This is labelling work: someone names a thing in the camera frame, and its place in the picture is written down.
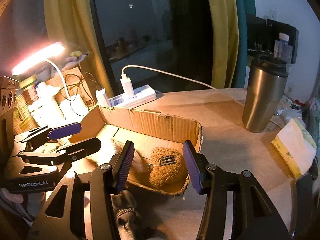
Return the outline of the brown fuzzy pouch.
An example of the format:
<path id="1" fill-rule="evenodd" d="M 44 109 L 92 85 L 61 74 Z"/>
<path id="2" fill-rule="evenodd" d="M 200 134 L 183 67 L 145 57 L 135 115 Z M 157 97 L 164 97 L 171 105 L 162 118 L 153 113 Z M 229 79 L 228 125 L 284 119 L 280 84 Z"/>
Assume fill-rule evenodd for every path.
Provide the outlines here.
<path id="1" fill-rule="evenodd" d="M 149 182 L 162 189 L 185 181 L 187 169 L 183 156 L 176 149 L 156 147 L 150 155 Z"/>

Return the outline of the grey dotted socks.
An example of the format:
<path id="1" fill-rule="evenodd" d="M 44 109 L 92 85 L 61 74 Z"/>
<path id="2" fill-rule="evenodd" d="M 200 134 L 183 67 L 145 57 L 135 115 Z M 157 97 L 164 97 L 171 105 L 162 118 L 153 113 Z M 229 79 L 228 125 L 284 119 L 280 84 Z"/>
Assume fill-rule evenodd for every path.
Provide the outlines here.
<path id="1" fill-rule="evenodd" d="M 111 201 L 120 239 L 147 239 L 148 229 L 142 227 L 133 194 L 123 190 L 112 194 Z"/>

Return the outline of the white woven basket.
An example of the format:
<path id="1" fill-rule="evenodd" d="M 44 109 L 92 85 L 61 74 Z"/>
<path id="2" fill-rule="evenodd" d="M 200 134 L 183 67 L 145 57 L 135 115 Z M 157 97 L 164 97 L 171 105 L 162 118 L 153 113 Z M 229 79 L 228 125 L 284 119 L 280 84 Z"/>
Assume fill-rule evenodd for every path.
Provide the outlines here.
<path id="1" fill-rule="evenodd" d="M 33 116 L 31 116 L 27 101 L 23 94 L 17 97 L 17 106 L 14 111 L 15 135 L 39 127 Z"/>

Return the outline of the brown cardboard box with plush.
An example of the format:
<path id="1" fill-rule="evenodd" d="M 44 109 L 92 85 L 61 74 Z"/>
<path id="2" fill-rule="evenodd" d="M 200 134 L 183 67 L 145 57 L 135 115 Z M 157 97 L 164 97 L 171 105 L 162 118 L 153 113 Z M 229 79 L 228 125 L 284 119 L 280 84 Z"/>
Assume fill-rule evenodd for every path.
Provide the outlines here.
<path id="1" fill-rule="evenodd" d="M 68 88 L 69 95 L 73 96 L 73 95 L 79 94 L 87 107 L 94 106 L 95 103 L 97 102 L 94 96 L 94 92 L 97 89 L 96 83 L 87 80 L 87 81 L 83 81 L 82 85 L 80 85 L 79 78 L 70 74 L 76 74 L 77 76 L 83 75 L 86 78 L 95 79 L 93 75 L 89 74 L 88 72 L 82 73 L 79 68 L 66 70 L 65 72 L 62 73 L 66 86 Z M 58 104 L 63 102 L 63 100 L 67 99 L 67 95 L 65 93 L 65 89 L 61 81 L 61 77 L 58 74 L 55 75 L 53 78 L 47 80 L 46 84 L 60 89 L 57 92 L 57 94 L 54 96 Z"/>

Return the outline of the cardboard tray box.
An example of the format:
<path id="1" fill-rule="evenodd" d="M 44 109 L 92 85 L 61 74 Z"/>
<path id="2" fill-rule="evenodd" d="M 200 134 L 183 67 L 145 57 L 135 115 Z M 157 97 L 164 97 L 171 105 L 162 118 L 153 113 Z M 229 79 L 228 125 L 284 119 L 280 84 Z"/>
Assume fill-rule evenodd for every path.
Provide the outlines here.
<path id="1" fill-rule="evenodd" d="M 180 178 L 157 189 L 149 181 L 151 152 L 156 147 L 163 147 L 181 153 L 186 140 L 199 150 L 202 126 L 196 120 L 160 112 L 95 107 L 81 121 L 81 131 L 69 140 L 74 143 L 90 137 L 101 141 L 99 154 L 106 159 L 121 151 L 125 142 L 132 141 L 138 163 L 132 165 L 128 183 L 167 196 L 179 196 L 188 187 L 188 171 L 183 170 Z"/>

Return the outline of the white power strip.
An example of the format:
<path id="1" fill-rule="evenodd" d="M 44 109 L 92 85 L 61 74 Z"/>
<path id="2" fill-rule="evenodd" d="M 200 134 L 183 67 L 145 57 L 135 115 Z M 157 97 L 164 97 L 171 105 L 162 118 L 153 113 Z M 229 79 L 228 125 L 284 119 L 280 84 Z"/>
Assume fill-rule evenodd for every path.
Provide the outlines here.
<path id="1" fill-rule="evenodd" d="M 156 91 L 150 85 L 144 85 L 133 91 L 135 94 L 131 98 L 126 96 L 125 93 L 110 98 L 111 106 L 133 109 L 157 99 Z"/>

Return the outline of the steel travel tumbler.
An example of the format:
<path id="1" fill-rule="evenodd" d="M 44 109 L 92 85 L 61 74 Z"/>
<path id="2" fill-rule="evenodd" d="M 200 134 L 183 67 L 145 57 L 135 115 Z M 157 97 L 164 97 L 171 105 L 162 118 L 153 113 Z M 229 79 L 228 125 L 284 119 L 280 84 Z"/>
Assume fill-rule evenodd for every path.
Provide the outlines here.
<path id="1" fill-rule="evenodd" d="M 251 61 L 242 122 L 247 130 L 262 132 L 271 120 L 286 86 L 285 62 L 270 56 Z"/>

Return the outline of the yellow curtain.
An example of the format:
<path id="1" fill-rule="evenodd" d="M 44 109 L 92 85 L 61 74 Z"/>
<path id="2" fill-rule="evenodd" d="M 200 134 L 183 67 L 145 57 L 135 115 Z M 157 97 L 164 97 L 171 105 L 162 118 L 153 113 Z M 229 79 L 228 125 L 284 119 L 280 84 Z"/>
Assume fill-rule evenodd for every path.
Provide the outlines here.
<path id="1" fill-rule="evenodd" d="M 51 40 L 92 52 L 82 70 L 110 94 L 122 71 L 164 92 L 232 84 L 236 0 L 44 0 L 44 15 Z"/>

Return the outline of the clear water bottle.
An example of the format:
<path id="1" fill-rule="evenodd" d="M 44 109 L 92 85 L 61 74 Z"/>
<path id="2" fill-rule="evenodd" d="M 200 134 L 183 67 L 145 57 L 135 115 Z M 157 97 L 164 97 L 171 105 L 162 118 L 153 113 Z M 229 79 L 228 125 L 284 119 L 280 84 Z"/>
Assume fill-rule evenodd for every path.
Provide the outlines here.
<path id="1" fill-rule="evenodd" d="M 291 63 L 292 46 L 289 45 L 289 35 L 279 33 L 279 40 L 274 42 L 274 57 L 285 63 Z"/>

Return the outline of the black monitor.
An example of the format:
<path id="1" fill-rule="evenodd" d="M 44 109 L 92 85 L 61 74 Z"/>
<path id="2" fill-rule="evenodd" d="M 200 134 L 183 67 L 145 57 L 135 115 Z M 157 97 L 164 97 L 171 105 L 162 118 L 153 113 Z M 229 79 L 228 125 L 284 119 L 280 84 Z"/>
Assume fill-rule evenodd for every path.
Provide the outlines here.
<path id="1" fill-rule="evenodd" d="M 289 36 L 289 46 L 292 47 L 291 63 L 296 63 L 299 38 L 297 28 L 286 23 L 259 18 L 251 14 L 246 14 L 246 23 L 248 51 L 273 52 L 275 40 L 279 41 L 279 34 L 283 33 Z"/>

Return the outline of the teal curtain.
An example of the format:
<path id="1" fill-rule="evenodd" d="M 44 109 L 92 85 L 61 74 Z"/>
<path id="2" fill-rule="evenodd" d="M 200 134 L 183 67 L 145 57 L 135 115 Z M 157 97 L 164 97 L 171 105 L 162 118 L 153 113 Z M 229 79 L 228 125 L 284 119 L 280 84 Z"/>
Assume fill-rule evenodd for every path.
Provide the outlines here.
<path id="1" fill-rule="evenodd" d="M 239 45 L 236 66 L 232 79 L 233 88 L 245 85 L 247 68 L 247 20 L 246 15 L 256 15 L 255 0 L 236 0 L 238 15 Z"/>

